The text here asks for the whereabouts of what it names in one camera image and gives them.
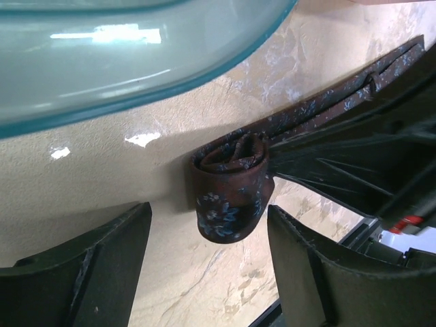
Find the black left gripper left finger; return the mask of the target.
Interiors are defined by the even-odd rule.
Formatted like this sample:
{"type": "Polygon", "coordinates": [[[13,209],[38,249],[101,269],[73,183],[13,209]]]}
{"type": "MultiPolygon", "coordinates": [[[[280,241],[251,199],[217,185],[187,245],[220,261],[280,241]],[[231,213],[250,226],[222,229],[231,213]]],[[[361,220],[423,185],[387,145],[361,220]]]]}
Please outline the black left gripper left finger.
{"type": "Polygon", "coordinates": [[[2,326],[127,326],[152,210],[108,223],[1,269],[2,326]]]}

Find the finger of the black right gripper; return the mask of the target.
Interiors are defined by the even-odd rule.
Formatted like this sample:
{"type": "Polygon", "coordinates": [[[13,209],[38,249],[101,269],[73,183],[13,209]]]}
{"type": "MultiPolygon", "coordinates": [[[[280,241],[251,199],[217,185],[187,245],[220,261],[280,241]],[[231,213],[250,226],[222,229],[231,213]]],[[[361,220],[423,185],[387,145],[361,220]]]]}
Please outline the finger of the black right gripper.
{"type": "Polygon", "coordinates": [[[272,171],[364,217],[399,221],[435,190],[435,150],[275,150],[272,171]]]}
{"type": "Polygon", "coordinates": [[[271,149],[279,176],[435,176],[435,49],[336,124],[271,149]]]}

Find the brown floral necktie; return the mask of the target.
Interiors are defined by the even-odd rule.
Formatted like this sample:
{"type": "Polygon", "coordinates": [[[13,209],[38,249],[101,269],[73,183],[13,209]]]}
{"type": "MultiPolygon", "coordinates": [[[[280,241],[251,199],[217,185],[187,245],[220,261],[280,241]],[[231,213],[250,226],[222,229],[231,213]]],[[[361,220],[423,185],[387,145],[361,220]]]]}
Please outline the brown floral necktie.
{"type": "Polygon", "coordinates": [[[268,171],[272,145],[374,98],[424,53],[419,35],[311,97],[201,146],[189,162],[201,235],[218,244],[250,235],[275,188],[268,171]]]}

